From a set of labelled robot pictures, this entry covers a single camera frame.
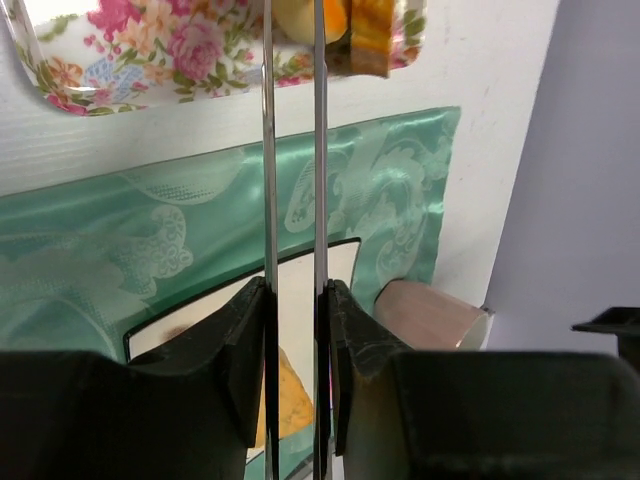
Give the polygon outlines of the orange glazed donut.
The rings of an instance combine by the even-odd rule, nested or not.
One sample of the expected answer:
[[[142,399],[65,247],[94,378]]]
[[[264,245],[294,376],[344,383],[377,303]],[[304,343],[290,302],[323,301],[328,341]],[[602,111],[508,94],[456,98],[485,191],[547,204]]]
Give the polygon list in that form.
[[[325,42],[338,41],[349,26],[351,2],[323,0]],[[312,0],[273,0],[272,14],[279,28],[292,41],[314,44],[314,2]]]

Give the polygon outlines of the yellow toast bread slice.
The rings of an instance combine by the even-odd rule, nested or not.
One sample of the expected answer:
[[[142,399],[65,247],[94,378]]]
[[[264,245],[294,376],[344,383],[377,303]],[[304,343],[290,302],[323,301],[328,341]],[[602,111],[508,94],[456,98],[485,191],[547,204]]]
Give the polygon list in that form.
[[[312,421],[312,401],[286,353],[279,348],[279,439],[298,433]]]

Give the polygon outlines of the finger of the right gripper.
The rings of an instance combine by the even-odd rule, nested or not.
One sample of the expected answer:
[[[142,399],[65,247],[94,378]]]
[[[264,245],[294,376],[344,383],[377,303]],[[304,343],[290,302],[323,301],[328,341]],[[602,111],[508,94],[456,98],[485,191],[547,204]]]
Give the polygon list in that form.
[[[594,319],[574,324],[572,331],[614,335],[618,356],[640,369],[640,308],[610,307]]]

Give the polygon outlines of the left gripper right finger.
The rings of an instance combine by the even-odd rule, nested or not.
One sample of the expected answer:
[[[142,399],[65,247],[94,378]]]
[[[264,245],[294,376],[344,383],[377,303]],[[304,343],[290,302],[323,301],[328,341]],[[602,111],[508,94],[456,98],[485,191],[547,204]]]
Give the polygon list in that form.
[[[348,479],[635,479],[639,378],[577,352],[414,350],[329,283],[335,453]]]

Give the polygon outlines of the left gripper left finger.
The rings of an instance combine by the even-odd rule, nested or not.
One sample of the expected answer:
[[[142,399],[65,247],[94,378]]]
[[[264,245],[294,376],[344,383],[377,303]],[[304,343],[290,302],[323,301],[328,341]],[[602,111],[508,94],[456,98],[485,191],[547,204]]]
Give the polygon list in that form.
[[[268,293],[121,364],[89,351],[1,356],[5,479],[240,479],[254,444]]]

